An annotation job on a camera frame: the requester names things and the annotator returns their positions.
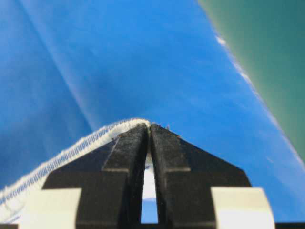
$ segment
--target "blue cloth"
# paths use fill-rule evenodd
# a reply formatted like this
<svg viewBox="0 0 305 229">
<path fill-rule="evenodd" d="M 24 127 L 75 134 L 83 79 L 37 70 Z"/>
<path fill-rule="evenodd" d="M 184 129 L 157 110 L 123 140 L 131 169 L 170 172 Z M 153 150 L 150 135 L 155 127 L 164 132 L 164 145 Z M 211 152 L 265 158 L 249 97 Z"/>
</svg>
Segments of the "blue cloth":
<svg viewBox="0 0 305 229">
<path fill-rule="evenodd" d="M 305 221 L 304 165 L 198 2 L 0 1 L 0 189 L 100 126 L 169 125 Z"/>
</svg>

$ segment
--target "green surface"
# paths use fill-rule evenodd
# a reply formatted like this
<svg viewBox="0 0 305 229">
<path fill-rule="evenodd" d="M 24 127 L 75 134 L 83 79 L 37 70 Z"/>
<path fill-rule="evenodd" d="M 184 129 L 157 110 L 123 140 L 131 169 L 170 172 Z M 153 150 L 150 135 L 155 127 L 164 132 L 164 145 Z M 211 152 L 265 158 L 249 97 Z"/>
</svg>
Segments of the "green surface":
<svg viewBox="0 0 305 229">
<path fill-rule="evenodd" d="M 200 0 L 305 160 L 305 0 Z"/>
</svg>

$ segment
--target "blue fabric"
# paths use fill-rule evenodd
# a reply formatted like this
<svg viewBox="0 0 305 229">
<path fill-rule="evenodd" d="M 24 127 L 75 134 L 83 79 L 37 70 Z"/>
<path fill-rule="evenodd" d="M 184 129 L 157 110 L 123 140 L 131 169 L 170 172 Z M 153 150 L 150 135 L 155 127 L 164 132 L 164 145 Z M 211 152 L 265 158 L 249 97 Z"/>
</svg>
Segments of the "blue fabric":
<svg viewBox="0 0 305 229">
<path fill-rule="evenodd" d="M 141 117 L 243 168 L 304 221 L 304 165 L 198 2 L 0 1 L 0 189 L 100 126 Z"/>
</svg>

